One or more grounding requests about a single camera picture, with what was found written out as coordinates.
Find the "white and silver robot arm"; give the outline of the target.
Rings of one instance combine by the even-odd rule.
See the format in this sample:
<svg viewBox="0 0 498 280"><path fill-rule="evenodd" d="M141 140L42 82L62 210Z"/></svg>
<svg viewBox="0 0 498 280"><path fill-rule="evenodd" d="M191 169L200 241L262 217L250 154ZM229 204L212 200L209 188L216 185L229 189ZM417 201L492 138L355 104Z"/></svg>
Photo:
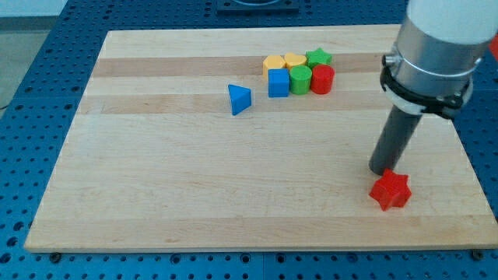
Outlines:
<svg viewBox="0 0 498 280"><path fill-rule="evenodd" d="M452 118L470 100L496 32L497 0L410 0L382 58L381 87L404 113Z"/></svg>

